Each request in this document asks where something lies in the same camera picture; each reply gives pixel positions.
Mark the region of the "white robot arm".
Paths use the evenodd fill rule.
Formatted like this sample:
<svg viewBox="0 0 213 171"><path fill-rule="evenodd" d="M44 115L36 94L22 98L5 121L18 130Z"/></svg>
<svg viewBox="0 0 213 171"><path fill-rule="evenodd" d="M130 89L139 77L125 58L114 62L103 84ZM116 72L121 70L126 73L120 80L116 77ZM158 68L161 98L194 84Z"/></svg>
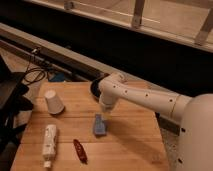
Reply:
<svg viewBox="0 0 213 171"><path fill-rule="evenodd" d="M176 171L213 171L213 94L195 97L135 88L121 73L112 73L98 84L99 104L111 111L119 98L166 115L180 124Z"/></svg>

